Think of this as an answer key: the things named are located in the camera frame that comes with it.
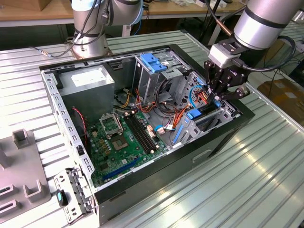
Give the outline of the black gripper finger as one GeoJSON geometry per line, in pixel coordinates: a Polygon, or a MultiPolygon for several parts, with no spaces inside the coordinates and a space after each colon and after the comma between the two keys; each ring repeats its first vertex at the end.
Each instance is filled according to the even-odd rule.
{"type": "Polygon", "coordinates": [[[214,94],[215,96],[218,96],[221,100],[238,100],[249,95],[250,90],[245,85],[242,85],[238,87],[234,92],[226,90],[222,93],[214,94]]]}
{"type": "Polygon", "coordinates": [[[218,67],[211,60],[204,62],[205,79],[209,88],[208,101],[211,102],[217,95],[219,95],[220,79],[223,74],[223,69],[218,67]]]}

